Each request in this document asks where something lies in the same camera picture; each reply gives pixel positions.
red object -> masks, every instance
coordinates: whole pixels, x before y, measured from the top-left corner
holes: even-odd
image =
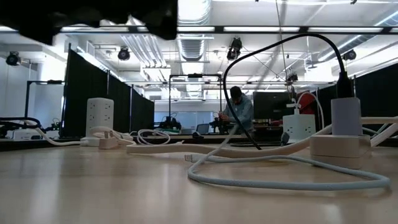
[[[303,95],[300,102],[298,102],[301,105],[300,114],[315,114],[315,111],[310,107],[310,104],[314,101],[315,99],[313,98],[313,96],[309,94]]]

spotlight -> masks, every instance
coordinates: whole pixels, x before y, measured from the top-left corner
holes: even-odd
[[[228,53],[226,54],[226,58],[228,60],[235,60],[241,54],[242,42],[239,37],[234,37],[231,46],[229,46]]]
[[[6,63],[11,66],[18,66],[21,64],[21,58],[19,57],[19,52],[10,52],[6,59]]]
[[[128,47],[120,48],[120,51],[118,53],[118,59],[120,59],[120,60],[129,60],[130,59],[130,53],[129,53]]]
[[[343,60],[354,60],[354,59],[356,59],[356,52],[354,51],[354,49],[343,54]]]

man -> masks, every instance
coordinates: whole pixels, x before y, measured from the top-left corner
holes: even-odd
[[[243,94],[241,89],[237,86],[232,87],[229,92],[231,93],[230,102],[232,104],[232,109],[235,111],[245,130],[251,134],[253,132],[252,121],[254,117],[251,100]],[[219,114],[219,117],[223,121],[236,122],[228,105],[225,107],[225,110]]]

table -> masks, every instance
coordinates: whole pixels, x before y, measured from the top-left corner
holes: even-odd
[[[308,151],[299,153],[308,157]],[[183,154],[128,155],[63,147],[0,153],[0,223],[395,223],[398,149],[379,148],[365,168],[391,190],[247,189],[187,178]],[[205,164],[202,174],[237,179],[358,180],[296,162]]]

wooden table surface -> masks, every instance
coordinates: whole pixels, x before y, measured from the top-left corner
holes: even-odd
[[[301,152],[308,157],[308,152]],[[397,223],[398,149],[365,170],[391,189],[310,192],[200,184],[183,154],[63,147],[0,153],[0,223]],[[205,164],[202,174],[296,182],[359,180],[297,162]]]

